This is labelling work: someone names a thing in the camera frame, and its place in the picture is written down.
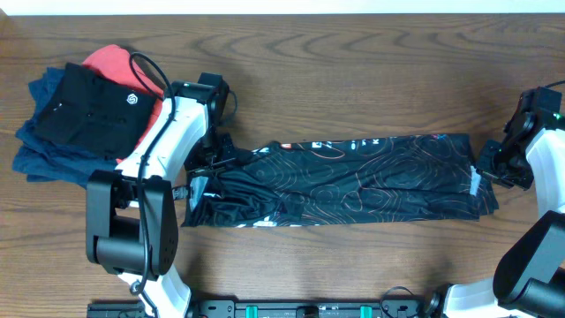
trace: white logo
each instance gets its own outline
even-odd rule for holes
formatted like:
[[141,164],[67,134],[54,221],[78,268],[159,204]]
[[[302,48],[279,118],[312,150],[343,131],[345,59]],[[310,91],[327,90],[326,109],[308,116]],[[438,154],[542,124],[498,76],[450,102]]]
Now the white logo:
[[138,103],[138,96],[136,96],[134,93],[131,93],[127,95],[126,101],[130,103],[130,105],[133,105],[134,103]]

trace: black cloth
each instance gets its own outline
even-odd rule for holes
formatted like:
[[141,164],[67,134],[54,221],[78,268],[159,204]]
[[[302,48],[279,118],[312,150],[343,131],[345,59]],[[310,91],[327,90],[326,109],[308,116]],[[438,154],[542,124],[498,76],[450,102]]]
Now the black cloth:
[[64,77],[38,117],[34,134],[96,155],[125,158],[147,128],[155,98],[67,64]]
[[64,180],[87,187],[88,178],[95,170],[112,171],[116,160],[100,157],[78,146],[57,145],[32,133],[63,76],[64,70],[49,67],[41,79],[28,84],[35,100],[35,111],[16,132],[23,146],[14,157],[12,168],[27,174],[28,182]]
[[273,142],[253,153],[207,185],[184,225],[478,220],[498,208],[463,134]]

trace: white wall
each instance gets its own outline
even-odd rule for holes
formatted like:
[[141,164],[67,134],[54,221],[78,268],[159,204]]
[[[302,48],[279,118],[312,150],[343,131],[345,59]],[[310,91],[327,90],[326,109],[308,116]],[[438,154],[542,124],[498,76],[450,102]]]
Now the white wall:
[[565,12],[565,0],[0,0],[0,8],[8,15],[524,13]]

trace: navy blue garment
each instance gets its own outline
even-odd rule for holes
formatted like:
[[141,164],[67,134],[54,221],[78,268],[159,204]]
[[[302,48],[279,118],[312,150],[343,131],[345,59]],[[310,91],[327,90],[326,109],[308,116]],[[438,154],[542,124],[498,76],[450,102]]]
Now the navy blue garment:
[[57,145],[32,134],[37,118],[55,93],[64,70],[48,68],[41,79],[29,83],[35,100],[34,115],[16,132],[24,142],[14,158],[12,168],[27,174],[28,182],[63,180],[86,187],[95,170],[114,170],[116,160],[102,158],[73,145]]

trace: wood grain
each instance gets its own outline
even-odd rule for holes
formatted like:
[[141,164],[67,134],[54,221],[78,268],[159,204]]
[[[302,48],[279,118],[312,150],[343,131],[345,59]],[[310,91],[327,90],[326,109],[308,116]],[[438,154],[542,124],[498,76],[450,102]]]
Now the wood grain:
[[[229,131],[270,140],[469,133],[500,138],[525,89],[565,78],[563,15],[168,16],[11,18],[0,33],[0,316],[84,316],[128,299],[85,256],[85,194],[11,171],[26,84],[115,43],[172,80],[225,76],[240,99]],[[183,228],[175,259],[199,294],[240,299],[370,299],[395,285],[428,293],[491,276],[537,217],[535,193],[496,189],[480,222],[289,229]],[[179,220],[184,203],[177,204]]]

